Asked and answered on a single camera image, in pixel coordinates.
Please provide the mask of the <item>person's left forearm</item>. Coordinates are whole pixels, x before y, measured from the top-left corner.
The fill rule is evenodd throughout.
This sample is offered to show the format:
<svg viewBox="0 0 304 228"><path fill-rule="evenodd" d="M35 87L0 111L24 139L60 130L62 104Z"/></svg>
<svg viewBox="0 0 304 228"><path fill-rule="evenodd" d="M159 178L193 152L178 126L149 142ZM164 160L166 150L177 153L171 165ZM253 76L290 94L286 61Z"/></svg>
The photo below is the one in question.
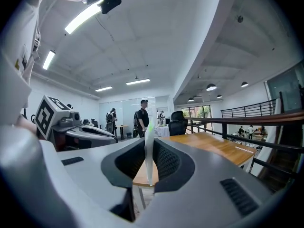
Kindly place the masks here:
<svg viewBox="0 0 304 228"><path fill-rule="evenodd" d="M31 131L34 135L37 134L36 125L34 123L32 123L31 121L27 120L22 114L19 115L16 126L27 129L27 130Z"/></svg>

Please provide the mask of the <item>wooden desk with black legs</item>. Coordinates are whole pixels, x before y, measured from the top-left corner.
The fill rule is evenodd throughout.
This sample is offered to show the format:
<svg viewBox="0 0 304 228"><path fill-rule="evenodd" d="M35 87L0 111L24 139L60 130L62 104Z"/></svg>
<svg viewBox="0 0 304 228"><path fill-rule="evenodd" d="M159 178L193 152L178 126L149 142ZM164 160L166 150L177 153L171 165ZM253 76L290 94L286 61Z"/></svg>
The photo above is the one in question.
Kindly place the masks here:
<svg viewBox="0 0 304 228"><path fill-rule="evenodd" d="M116 128L120 130L120 137L121 139L124 138L124 129L127 128L127 125L117 125Z"/></svg>

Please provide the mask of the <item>white thin strip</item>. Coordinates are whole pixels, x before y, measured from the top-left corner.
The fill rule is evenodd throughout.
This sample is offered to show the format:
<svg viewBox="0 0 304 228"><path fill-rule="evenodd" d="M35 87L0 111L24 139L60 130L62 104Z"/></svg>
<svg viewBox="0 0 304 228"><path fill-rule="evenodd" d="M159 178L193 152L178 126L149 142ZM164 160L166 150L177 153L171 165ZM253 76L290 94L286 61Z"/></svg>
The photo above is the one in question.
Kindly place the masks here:
<svg viewBox="0 0 304 228"><path fill-rule="evenodd" d="M145 164L147 170L147 178L149 186L153 185L153 144L154 144L154 134L155 134L155 124L154 119L151 119L147 130L145 131Z"/></svg>

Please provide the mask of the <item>red white striped strip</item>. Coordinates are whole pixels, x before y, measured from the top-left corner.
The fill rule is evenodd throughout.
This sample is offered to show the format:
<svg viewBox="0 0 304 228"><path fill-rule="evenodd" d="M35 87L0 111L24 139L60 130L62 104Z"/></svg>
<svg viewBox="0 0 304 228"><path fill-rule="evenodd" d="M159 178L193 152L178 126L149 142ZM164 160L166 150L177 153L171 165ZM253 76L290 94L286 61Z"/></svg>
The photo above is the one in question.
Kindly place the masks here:
<svg viewBox="0 0 304 228"><path fill-rule="evenodd" d="M245 151L245 152L249 152L249 153L252 153L252 154L255 154L256 152L255 151L252 151L252 150L247 150L247 149L244 149L244 148L240 148L240 147L237 147L235 146L236 149L239 149L239 150L242 150L242 151Z"/></svg>

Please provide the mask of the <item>person's white shirt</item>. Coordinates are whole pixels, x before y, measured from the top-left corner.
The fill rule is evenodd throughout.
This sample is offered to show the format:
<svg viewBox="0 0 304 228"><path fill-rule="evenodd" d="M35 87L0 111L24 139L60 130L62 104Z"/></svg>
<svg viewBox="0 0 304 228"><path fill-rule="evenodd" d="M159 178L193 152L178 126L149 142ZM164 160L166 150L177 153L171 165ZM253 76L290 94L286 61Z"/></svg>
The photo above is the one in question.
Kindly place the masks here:
<svg viewBox="0 0 304 228"><path fill-rule="evenodd" d="M39 46L39 0L23 0L0 33L0 125L16 124L28 106Z"/></svg>

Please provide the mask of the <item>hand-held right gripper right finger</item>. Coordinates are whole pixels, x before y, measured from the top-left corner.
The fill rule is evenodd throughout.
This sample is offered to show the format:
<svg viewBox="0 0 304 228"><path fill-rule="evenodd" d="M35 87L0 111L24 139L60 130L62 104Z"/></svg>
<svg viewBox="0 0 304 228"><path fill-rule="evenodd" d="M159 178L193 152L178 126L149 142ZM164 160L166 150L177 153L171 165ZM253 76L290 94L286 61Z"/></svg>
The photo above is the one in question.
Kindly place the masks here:
<svg viewBox="0 0 304 228"><path fill-rule="evenodd" d="M142 228L253 228L270 191L228 159L182 143L156 139L159 180L142 213Z"/></svg>

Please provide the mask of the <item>black office chair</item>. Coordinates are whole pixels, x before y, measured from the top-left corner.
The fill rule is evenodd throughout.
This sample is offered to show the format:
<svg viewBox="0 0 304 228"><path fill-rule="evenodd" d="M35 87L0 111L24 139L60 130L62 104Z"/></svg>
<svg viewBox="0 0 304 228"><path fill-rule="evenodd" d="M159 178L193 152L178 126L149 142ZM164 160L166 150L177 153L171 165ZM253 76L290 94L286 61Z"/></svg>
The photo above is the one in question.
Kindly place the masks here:
<svg viewBox="0 0 304 228"><path fill-rule="evenodd" d="M170 136L184 135L188 126L188 120L184 118L183 111L176 111L171 114L169 122Z"/></svg>

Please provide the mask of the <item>black metal balcony railing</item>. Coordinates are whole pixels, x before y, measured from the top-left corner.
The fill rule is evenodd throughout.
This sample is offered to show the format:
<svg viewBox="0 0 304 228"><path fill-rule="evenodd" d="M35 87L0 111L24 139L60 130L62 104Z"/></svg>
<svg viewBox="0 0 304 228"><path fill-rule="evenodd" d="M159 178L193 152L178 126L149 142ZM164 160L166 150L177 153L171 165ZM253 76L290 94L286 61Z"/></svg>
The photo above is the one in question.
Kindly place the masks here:
<svg viewBox="0 0 304 228"><path fill-rule="evenodd" d="M276 108L276 99L257 104L246 105L221 110L222 118L243 118L273 115Z"/></svg>

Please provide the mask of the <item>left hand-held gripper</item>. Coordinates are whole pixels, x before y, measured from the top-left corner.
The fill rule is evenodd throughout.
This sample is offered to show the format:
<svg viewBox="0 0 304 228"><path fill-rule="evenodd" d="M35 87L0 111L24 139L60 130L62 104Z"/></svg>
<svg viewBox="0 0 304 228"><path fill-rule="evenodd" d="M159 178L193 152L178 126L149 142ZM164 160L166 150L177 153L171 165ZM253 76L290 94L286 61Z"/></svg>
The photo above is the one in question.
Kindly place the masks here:
<svg viewBox="0 0 304 228"><path fill-rule="evenodd" d="M106 130L81 125L79 112L47 95L40 102L34 123L38 137L51 142L57 152L118 143L117 137Z"/></svg>

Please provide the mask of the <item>large window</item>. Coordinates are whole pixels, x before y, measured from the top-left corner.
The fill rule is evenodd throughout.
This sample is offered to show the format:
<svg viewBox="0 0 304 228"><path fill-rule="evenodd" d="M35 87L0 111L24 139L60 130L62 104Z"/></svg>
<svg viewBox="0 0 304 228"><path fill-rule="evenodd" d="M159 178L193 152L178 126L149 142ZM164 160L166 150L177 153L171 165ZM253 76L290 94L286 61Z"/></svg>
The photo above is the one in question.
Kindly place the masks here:
<svg viewBox="0 0 304 228"><path fill-rule="evenodd" d="M184 117L211 118L210 105L182 108Z"/></svg>

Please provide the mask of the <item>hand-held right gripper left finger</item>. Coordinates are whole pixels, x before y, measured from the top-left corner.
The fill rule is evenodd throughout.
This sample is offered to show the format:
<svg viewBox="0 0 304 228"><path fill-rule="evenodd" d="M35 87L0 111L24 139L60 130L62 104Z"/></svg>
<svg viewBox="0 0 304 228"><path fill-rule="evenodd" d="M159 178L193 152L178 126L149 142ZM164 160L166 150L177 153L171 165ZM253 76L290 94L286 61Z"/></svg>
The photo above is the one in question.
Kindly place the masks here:
<svg viewBox="0 0 304 228"><path fill-rule="evenodd" d="M77 186L101 208L133 210L133 180L144 159L143 138L65 152L51 148L51 177L57 186Z"/></svg>

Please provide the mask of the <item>table with white cloth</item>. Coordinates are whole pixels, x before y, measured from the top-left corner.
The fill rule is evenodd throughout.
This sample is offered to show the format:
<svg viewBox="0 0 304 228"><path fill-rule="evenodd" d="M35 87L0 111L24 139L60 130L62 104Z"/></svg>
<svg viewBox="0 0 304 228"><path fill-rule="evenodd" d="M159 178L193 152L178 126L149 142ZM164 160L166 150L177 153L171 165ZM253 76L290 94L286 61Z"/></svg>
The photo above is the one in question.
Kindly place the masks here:
<svg viewBox="0 0 304 228"><path fill-rule="evenodd" d="M169 137L169 127L167 125L161 125L154 128L155 137Z"/></svg>

